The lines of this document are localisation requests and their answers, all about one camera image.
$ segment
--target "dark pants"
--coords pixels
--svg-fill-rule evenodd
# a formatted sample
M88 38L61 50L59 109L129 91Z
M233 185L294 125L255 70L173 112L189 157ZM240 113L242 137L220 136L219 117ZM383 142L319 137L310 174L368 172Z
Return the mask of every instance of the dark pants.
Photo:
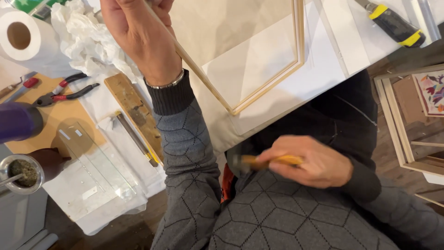
M243 141L242 154L259 155L282 135L309 135L374 171L376 121L377 105L363 70Z

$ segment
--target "silver bracelet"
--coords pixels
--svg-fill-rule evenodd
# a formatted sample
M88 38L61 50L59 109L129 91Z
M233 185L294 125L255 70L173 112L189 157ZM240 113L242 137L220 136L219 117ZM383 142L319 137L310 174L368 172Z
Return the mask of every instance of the silver bracelet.
M151 85L148 84L148 82L146 81L145 78L143 78L143 79L145 80L145 84L148 87L151 87L153 89L166 89L166 88L170 88L170 87L176 86L183 79L184 75L185 75L185 70L182 68L182 72L179 74L179 76L174 81L172 81L170 84L165 85L165 86L151 86Z

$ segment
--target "sleeve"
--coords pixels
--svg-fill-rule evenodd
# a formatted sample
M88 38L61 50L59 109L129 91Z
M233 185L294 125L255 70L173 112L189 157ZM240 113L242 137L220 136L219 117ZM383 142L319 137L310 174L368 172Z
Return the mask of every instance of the sleeve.
M353 174L342 190L378 220L428 249L444 249L444 217L350 157Z
M201 249L220 210L220 171L189 73L176 86L148 87L162 136L168 208L152 249Z

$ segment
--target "pliers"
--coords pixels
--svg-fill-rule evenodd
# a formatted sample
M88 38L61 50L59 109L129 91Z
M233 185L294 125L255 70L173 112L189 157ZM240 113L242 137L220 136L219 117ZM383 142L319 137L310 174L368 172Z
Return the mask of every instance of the pliers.
M32 106L34 106L34 107L47 107L47 106L50 106L51 104L53 104L53 103L55 103L57 101L77 99L79 97L82 97L82 96L86 95L93 88L95 88L95 87L100 85L98 83L94 83L92 85L86 86L85 88L83 88L82 90L80 90L79 92L76 92L74 94L70 94L70 95L66 95L66 96L59 95L60 92L62 92L62 90L66 86L68 86L69 83L77 81L77 80L80 80L80 79L84 79L86 77L88 77L88 76L86 74L84 74L84 73L79 73L79 74L67 77L65 80L61 81L59 83L59 85L52 92L49 92L46 95L40 96L32 104Z

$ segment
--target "gray patterned sweater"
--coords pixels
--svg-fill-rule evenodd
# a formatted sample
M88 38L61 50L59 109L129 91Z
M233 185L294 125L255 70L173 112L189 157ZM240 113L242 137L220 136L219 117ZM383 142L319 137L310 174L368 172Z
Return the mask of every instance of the gray patterned sweater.
M237 195L221 209L220 171L188 72L175 87L148 89L162 134L168 195L152 249L399 249L358 208L420 247L444 249L442 216L353 159L352 179L340 190L261 171L239 179Z

